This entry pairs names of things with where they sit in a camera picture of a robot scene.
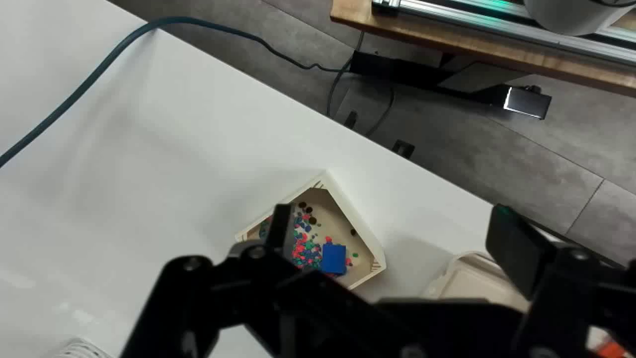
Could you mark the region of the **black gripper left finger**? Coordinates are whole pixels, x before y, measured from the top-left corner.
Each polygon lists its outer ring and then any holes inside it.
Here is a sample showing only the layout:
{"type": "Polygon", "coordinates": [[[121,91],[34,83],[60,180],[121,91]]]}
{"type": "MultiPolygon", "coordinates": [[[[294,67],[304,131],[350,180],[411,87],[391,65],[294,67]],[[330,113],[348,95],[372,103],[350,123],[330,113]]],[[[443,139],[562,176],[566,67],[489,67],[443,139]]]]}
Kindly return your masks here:
{"type": "Polygon", "coordinates": [[[121,358],[209,358],[221,332],[242,326],[272,358],[364,358],[370,340],[350,308],[362,302],[286,256],[292,206],[278,204],[264,238],[234,244],[215,264],[169,260],[125,342],[121,358]]]}

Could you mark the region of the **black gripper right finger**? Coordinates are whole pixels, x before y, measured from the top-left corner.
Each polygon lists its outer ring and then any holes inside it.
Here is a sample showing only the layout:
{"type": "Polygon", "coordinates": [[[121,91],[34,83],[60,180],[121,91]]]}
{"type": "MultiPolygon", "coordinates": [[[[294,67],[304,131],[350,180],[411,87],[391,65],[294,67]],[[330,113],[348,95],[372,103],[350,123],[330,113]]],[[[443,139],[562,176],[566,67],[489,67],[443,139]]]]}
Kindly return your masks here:
{"type": "Polygon", "coordinates": [[[507,204],[491,208],[487,252],[529,300],[515,332],[517,358],[592,358],[598,326],[628,353],[636,350],[636,270],[578,244],[554,242],[507,204]]]}

